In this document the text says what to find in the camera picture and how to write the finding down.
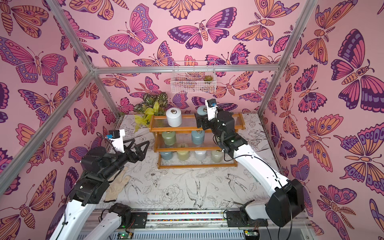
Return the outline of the light blue tall canister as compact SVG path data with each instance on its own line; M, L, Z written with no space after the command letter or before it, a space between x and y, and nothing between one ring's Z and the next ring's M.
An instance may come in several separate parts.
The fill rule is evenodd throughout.
M198 116L206 117L208 115L207 106L199 106L197 109Z

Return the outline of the blue tea canister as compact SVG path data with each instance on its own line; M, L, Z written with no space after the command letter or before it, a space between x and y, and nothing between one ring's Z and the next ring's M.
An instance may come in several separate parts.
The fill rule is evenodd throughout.
M192 137L193 144L202 145L205 140L205 131L204 130L192 131L191 137Z

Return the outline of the white tea canister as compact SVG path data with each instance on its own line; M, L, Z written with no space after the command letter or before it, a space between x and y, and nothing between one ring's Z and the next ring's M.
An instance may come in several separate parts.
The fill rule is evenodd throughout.
M169 108L166 117L170 127L177 128L182 124L182 112L179 108Z

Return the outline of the green tea canister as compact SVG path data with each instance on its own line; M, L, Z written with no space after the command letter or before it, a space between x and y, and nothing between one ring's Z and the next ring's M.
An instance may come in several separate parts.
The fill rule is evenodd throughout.
M173 146L176 143L176 132L174 131L162 132L162 138L166 146Z

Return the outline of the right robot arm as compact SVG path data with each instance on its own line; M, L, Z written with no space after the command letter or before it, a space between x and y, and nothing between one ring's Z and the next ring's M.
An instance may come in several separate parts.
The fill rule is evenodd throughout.
M246 216L252 220L271 220L284 227L305 209L304 187L298 180L289 180L263 160L248 142L235 131L233 114L227 111L195 114L199 129L211 130L221 150L244 166L270 197L266 203L249 202Z

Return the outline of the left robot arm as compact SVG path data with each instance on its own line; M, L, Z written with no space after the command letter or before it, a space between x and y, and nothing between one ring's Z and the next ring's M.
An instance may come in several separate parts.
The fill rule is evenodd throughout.
M122 143L130 143L128 147L123 146L123 152L115 150L114 154L109 154L105 147L96 147L82 158L83 173L68 196L69 202L65 205L51 240L75 240L113 182L113 175L120 173L128 162L144 160L150 144L145 141L136 145L135 139Z

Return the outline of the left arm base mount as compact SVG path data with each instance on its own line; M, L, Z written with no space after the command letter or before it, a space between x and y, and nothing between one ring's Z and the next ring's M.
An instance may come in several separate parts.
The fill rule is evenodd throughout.
M127 214L108 213L102 220L101 225L104 229L144 229L147 224L147 212L129 212Z

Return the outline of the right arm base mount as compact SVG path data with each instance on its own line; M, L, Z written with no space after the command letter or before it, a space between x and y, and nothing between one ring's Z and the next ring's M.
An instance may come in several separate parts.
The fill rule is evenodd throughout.
M227 221L228 227L238 228L253 228L253 227L267 227L268 221L266 219L253 220L247 216L246 213L241 211L228 211L223 212L223 217Z

